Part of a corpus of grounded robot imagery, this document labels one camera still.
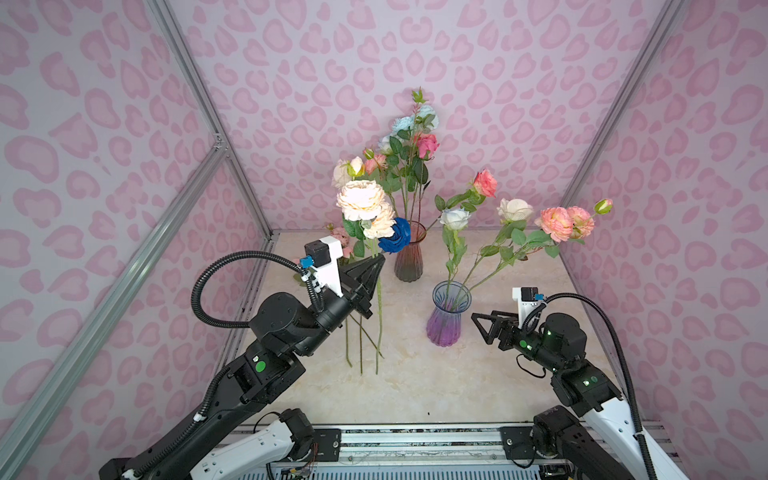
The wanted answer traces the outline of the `red grey glass vase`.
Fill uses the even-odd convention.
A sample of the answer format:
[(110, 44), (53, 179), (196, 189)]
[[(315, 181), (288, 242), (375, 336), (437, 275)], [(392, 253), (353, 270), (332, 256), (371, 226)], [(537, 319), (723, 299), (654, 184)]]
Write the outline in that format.
[(411, 241), (395, 259), (394, 273), (402, 282), (410, 283), (421, 278), (424, 270), (421, 243), (426, 238), (426, 227), (418, 221), (412, 221)]

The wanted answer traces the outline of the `purple glass vase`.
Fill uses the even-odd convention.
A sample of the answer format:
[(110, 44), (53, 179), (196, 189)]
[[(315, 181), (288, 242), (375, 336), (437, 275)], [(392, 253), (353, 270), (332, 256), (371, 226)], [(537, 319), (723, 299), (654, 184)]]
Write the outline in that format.
[(471, 306), (471, 292), (460, 282), (443, 281), (433, 289), (432, 301), (434, 310), (427, 321), (427, 337), (439, 347), (452, 346), (461, 336), (462, 315)]

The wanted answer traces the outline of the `dark blue rose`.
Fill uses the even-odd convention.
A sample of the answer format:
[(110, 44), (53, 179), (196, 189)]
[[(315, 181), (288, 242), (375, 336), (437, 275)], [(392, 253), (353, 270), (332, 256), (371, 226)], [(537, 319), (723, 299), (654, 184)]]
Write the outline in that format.
[(385, 253), (396, 254), (410, 244), (411, 226), (408, 220), (396, 217), (392, 230), (392, 235), (378, 240), (378, 246)]

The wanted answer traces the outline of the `peach spray rose stem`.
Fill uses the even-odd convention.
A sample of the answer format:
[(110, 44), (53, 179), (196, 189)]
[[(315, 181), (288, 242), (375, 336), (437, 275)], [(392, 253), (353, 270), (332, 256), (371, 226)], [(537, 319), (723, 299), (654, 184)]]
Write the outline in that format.
[[(346, 263), (351, 265), (369, 258), (383, 260), (380, 242), (396, 233), (395, 211), (384, 188), (373, 180), (352, 180), (341, 187), (336, 201), (342, 214), (342, 251)], [(373, 350), (374, 373), (379, 373), (384, 314), (382, 280), (375, 280), (373, 287), (374, 332), (368, 332), (363, 314), (354, 314), (352, 320), (357, 329), (356, 362), (360, 375), (366, 370), (368, 350)]]

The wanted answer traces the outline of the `cream white rose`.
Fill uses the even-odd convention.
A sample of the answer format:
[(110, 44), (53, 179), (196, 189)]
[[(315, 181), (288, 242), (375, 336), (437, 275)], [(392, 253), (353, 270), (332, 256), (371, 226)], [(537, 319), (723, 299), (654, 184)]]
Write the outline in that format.
[(363, 173), (364, 162), (360, 157), (354, 157), (352, 160), (340, 159), (333, 169), (332, 184), (336, 189), (341, 189)]

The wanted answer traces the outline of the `pale blue white rose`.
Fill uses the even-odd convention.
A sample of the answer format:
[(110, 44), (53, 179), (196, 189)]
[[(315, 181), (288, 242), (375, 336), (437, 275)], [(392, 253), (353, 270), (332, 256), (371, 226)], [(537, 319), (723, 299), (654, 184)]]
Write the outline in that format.
[(379, 151), (383, 154), (390, 154), (392, 152), (390, 145), (390, 136), (386, 135), (382, 137), (378, 143)]

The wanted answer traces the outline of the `small magenta rose bud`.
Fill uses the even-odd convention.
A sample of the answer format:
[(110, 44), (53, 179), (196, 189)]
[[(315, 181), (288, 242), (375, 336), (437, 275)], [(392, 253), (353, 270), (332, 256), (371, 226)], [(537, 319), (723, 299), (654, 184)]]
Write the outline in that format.
[(418, 161), (414, 164), (413, 173), (419, 185), (417, 194), (417, 220), (421, 218), (421, 204), (425, 189), (429, 183), (427, 162), (434, 157), (439, 142), (434, 134), (420, 134), (416, 142)]

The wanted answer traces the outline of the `small pink spray rose stem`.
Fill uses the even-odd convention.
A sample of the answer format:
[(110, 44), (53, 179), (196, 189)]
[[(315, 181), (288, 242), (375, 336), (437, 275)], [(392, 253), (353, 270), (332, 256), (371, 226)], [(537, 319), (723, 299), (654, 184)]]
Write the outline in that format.
[[(328, 230), (330, 235), (339, 241), (342, 248), (342, 256), (337, 260), (338, 265), (344, 266), (354, 262), (356, 260), (354, 246), (347, 231), (342, 226), (335, 226), (334, 224), (329, 224)], [(358, 320), (359, 317), (356, 314), (352, 314), (345, 324), (345, 359), (350, 368), (363, 375), (364, 365), (362, 354), (360, 353), (362, 330), (359, 325), (355, 324), (355, 321)]]

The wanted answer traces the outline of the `red pink rose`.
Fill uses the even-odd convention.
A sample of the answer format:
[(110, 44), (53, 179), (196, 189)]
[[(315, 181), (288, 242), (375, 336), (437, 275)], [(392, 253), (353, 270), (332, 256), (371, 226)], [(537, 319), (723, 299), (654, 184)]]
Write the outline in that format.
[(436, 195), (434, 204), (439, 212), (439, 216), (428, 225), (427, 230), (430, 230), (437, 224), (441, 225), (441, 214), (447, 209), (461, 207), (470, 212), (472, 216), (487, 198), (495, 197), (497, 188), (498, 182), (495, 177), (488, 169), (484, 169), (475, 175), (463, 193), (458, 193), (450, 198)]

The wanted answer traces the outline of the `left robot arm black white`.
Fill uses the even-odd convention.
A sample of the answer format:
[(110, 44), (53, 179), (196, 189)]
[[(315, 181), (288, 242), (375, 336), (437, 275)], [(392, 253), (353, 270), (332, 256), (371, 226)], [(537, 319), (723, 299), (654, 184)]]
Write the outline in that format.
[(203, 289), (224, 266), (245, 259), (274, 262), (301, 274), (312, 304), (278, 292), (257, 309), (246, 327), (255, 340), (246, 352), (214, 375), (201, 403), (169, 433), (133, 458), (114, 458), (99, 470), (102, 479), (189, 479), (193, 468), (236, 427), (273, 403), (305, 368), (301, 358), (318, 347), (357, 312), (370, 317), (371, 303), (385, 259), (382, 255), (337, 267), (341, 291), (314, 284), (314, 275), (299, 264), (263, 251), (240, 251), (211, 264), (196, 281), (191, 295), (193, 313), (217, 327), (224, 321), (202, 308)]

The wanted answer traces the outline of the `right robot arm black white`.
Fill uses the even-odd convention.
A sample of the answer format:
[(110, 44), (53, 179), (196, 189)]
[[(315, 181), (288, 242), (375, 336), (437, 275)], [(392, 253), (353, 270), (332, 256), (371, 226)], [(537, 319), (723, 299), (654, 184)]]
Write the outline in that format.
[(587, 335), (564, 313), (526, 333), (514, 313), (474, 313), (483, 340), (516, 350), (551, 374), (560, 403), (533, 419), (523, 448), (568, 461), (589, 479), (685, 479), (687, 475), (643, 427), (629, 396), (586, 358)]

